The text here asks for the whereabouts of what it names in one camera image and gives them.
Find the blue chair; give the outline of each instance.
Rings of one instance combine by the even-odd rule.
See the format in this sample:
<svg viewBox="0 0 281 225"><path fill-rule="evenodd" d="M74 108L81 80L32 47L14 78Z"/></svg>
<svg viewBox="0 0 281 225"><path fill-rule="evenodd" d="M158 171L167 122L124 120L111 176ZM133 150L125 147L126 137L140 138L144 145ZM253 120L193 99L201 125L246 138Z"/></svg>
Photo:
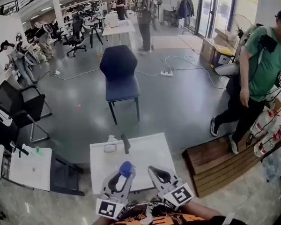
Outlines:
<svg viewBox="0 0 281 225"><path fill-rule="evenodd" d="M116 125L118 123L112 105L118 101L134 98L137 119L140 120L138 97L141 91L134 75L136 65L137 59L126 45L108 47L102 56L100 69L106 77L106 101Z"/></svg>

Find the ceiling light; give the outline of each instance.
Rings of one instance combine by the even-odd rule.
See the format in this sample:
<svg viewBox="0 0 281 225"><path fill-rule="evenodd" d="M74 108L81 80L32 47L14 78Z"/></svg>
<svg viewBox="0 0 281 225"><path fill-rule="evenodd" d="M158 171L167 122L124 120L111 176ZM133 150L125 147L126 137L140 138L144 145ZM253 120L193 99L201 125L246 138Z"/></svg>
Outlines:
<svg viewBox="0 0 281 225"><path fill-rule="evenodd" d="M50 8L52 8L52 7L47 7L47 8L44 8L42 11L48 10L48 9L50 9Z"/></svg>

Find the white column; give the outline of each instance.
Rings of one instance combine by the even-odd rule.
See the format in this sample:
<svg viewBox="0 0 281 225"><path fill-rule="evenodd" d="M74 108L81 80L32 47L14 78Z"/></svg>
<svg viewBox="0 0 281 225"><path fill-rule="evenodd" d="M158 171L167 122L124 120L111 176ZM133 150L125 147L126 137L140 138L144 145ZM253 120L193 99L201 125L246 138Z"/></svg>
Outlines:
<svg viewBox="0 0 281 225"><path fill-rule="evenodd" d="M52 0L52 1L53 1L56 19L57 19L57 22L58 22L58 27L59 28L62 27L63 31L64 31L64 34L67 34L67 30L66 30L65 23L64 23L64 18L62 16L62 12L61 12L61 8L60 8L60 2L59 2L59 0Z"/></svg>

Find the black sneaker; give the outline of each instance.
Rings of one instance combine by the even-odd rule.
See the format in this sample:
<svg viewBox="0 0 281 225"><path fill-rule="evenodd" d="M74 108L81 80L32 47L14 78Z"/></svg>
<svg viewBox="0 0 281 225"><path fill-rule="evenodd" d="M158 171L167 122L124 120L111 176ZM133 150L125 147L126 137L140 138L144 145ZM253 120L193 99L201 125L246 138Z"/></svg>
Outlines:
<svg viewBox="0 0 281 225"><path fill-rule="evenodd" d="M238 154L238 148L237 148L237 145L236 145L235 141L232 139L232 134L229 135L228 141L229 141L229 143L230 143L232 152L233 152L234 154Z"/></svg>
<svg viewBox="0 0 281 225"><path fill-rule="evenodd" d="M214 117L210 121L210 133L211 133L211 135L216 137L218 130L219 130L219 127L215 125L215 117Z"/></svg>

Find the hanging clothes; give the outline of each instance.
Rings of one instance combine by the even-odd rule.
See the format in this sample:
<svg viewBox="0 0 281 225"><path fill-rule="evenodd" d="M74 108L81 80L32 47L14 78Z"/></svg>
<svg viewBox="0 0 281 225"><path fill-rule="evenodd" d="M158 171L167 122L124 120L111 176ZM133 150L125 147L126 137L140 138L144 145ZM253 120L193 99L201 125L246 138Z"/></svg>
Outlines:
<svg viewBox="0 0 281 225"><path fill-rule="evenodd" d="M180 4L177 4L176 15L179 19L194 16L192 0L181 0Z"/></svg>

